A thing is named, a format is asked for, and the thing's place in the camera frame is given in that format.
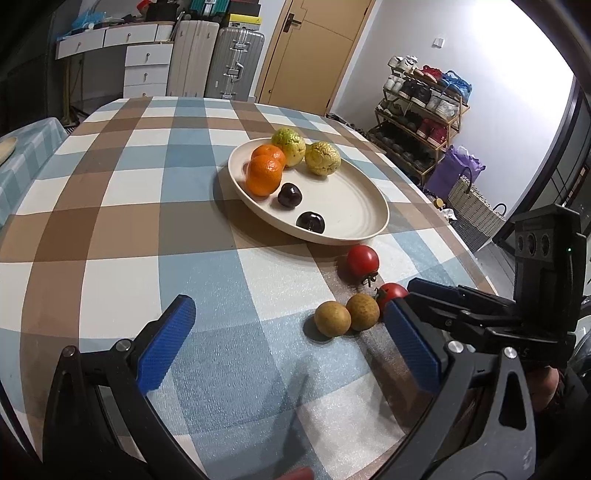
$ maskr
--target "metal screw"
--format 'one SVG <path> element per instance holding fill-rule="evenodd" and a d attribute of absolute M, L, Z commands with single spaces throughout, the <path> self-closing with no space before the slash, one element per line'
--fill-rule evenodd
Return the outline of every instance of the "metal screw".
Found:
<path fill-rule="evenodd" d="M 457 340 L 452 340 L 447 344 L 447 348 L 450 349 L 450 352 L 453 353 L 462 353 L 464 351 L 464 346 L 458 342 Z"/>
<path fill-rule="evenodd" d="M 65 347 L 62 351 L 61 351 L 61 355 L 68 357 L 68 356 L 72 356 L 74 355 L 74 353 L 76 352 L 76 347 L 73 345 L 68 345 L 67 347 Z"/>
<path fill-rule="evenodd" d="M 505 356 L 507 358 L 513 359 L 513 358 L 516 358 L 517 357 L 517 352 L 511 346 L 506 346 L 505 349 L 503 350 L 503 353 L 505 354 Z"/>
<path fill-rule="evenodd" d="M 130 347 L 131 347 L 131 340 L 128 340 L 127 338 L 124 338 L 123 340 L 119 340 L 119 342 L 117 342 L 115 344 L 115 348 L 117 349 L 118 352 L 126 352 L 127 350 L 129 350 Z"/>

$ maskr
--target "red cherry tomato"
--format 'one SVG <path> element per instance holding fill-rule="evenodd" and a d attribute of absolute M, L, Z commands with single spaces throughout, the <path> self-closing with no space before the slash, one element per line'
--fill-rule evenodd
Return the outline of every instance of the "red cherry tomato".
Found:
<path fill-rule="evenodd" d="M 397 283 L 385 283 L 375 295 L 375 301 L 378 302 L 379 311 L 384 314 L 384 307 L 392 299 L 404 298 L 408 295 L 408 290 Z"/>
<path fill-rule="evenodd" d="M 375 282 L 378 276 L 379 258 L 375 250 L 367 245 L 355 245 L 347 254 L 347 263 L 355 277 L 361 279 L 361 283 Z"/>

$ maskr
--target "basket handle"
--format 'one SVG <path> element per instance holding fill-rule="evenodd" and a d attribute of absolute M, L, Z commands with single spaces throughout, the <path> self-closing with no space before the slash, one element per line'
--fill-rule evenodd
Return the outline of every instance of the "basket handle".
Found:
<path fill-rule="evenodd" d="M 501 205 L 502 205 L 503 207 L 505 207 L 505 210 L 503 211 L 503 213 L 501 213 L 501 216 L 505 216 L 505 214 L 507 213 L 507 205 L 505 205 L 504 203 L 499 203 L 499 204 L 498 204 L 498 205 L 496 205 L 496 206 L 495 206 L 495 207 L 494 207 L 492 210 L 493 210 L 493 212 L 494 212 L 494 211 L 497 209 L 497 207 L 500 207 Z"/>
<path fill-rule="evenodd" d="M 472 188 L 472 170 L 470 169 L 470 167 L 464 167 L 464 168 L 462 169 L 462 171 L 460 172 L 460 175 L 459 175 L 458 179 L 460 179 L 460 178 L 461 178 L 461 176 L 462 176 L 462 175 L 464 175 L 464 172 L 465 172 L 466 170 L 470 172 L 470 185 L 468 185 L 468 188 L 466 189 L 466 191 L 465 191 L 464 193 L 470 193 L 470 189 Z"/>

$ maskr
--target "hand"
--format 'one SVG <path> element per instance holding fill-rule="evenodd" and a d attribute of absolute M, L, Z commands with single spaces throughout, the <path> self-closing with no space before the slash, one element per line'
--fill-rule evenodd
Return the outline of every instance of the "hand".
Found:
<path fill-rule="evenodd" d="M 551 367 L 532 370 L 525 375 L 527 386 L 530 389 L 531 406 L 535 412 L 544 410 L 558 388 L 560 376 L 558 370 Z"/>
<path fill-rule="evenodd" d="M 277 480 L 314 480 L 314 472 L 309 467 L 302 467 L 286 473 Z"/>

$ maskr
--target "small table with checkered tablecloth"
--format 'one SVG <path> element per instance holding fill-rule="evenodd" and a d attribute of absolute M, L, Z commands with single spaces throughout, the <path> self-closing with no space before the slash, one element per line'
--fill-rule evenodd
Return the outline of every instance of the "small table with checkered tablecloth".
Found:
<path fill-rule="evenodd" d="M 179 293 L 197 320 L 148 397 L 212 479 L 309 465 L 365 480 L 412 428 L 428 398 L 383 325 L 324 344 L 305 333 L 320 303 L 367 291 L 337 274 L 348 248 L 270 227 L 233 190 L 230 152 L 283 125 L 335 144 L 383 192 L 390 223 L 368 242 L 378 282 L 492 291 L 424 195 L 343 125 L 254 103 L 116 100 L 65 140 L 0 232 L 0 378 L 37 448 L 61 349 L 133 338 Z"/>

